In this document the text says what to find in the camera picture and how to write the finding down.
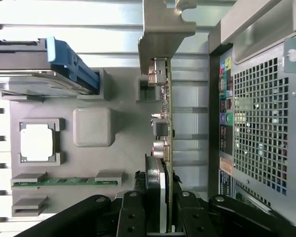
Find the hard disk in blue caddy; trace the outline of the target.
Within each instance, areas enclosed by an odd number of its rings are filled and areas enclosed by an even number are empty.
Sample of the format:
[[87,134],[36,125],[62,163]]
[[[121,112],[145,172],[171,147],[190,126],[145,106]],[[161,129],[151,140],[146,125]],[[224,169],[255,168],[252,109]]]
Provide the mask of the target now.
[[12,95],[98,95],[100,76],[62,40],[0,40],[0,91]]

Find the black open pc case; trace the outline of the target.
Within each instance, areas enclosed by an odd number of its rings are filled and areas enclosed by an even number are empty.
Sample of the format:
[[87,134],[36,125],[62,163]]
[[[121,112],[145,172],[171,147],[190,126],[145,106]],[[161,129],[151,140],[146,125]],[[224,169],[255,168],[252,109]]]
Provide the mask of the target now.
[[296,0],[237,0],[208,43],[221,235],[296,237]]

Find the grey plastic parts rack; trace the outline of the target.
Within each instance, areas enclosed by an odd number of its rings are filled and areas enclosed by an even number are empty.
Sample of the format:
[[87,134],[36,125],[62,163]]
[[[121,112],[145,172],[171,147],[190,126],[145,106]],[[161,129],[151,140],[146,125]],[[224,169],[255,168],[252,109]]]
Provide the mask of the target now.
[[[156,87],[137,68],[100,70],[100,96],[10,99],[10,169],[0,173],[0,218],[58,213],[92,195],[114,198],[130,190],[154,140],[151,114],[160,109]],[[20,131],[47,124],[53,131],[49,161],[21,162]],[[12,187],[44,178],[94,177],[117,186]]]

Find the green ram stick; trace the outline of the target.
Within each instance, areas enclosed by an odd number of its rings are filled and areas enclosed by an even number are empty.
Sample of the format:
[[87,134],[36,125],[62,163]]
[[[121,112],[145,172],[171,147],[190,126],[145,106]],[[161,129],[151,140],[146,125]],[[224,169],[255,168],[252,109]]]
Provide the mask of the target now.
[[47,186],[117,186],[118,181],[96,181],[94,177],[81,178],[44,178],[37,182],[17,182],[12,187],[47,187]]

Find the silver cpu chip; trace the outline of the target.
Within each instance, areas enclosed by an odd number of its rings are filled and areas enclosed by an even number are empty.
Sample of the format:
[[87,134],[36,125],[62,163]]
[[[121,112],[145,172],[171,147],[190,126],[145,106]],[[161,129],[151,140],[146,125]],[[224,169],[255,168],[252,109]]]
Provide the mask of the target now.
[[47,124],[26,124],[21,129],[21,162],[49,161],[53,153],[53,131]]

